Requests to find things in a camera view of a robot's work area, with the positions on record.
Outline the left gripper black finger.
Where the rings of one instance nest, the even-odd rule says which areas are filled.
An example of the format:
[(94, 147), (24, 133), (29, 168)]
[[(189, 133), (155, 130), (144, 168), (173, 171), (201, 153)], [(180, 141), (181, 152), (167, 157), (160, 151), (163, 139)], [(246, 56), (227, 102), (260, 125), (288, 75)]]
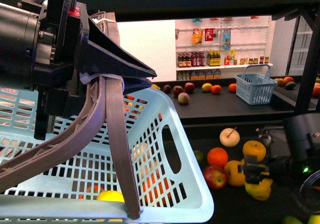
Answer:
[(122, 79), (124, 83), (123, 95), (150, 88), (152, 85), (152, 82), (147, 78), (123, 77)]

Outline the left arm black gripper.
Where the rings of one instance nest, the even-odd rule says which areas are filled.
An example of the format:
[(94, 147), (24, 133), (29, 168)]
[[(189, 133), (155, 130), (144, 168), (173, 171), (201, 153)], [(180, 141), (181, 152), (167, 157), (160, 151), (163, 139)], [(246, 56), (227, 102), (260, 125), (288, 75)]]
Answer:
[(81, 73), (122, 77), (156, 77), (156, 72), (110, 39), (77, 0), (21, 0), (16, 7), (0, 5), (0, 86), (38, 92), (34, 137), (44, 140), (53, 128), (52, 93), (70, 81), (73, 58), (67, 32), (80, 16), (76, 69)]

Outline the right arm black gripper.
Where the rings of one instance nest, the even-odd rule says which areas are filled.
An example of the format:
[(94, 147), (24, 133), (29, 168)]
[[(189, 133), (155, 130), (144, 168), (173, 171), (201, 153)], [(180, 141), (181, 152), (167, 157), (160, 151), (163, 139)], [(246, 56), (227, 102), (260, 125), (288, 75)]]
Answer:
[(243, 173), (245, 182), (259, 184), (264, 179), (270, 179), (269, 159), (258, 161), (256, 155), (245, 155), (244, 164), (238, 165), (238, 172)]

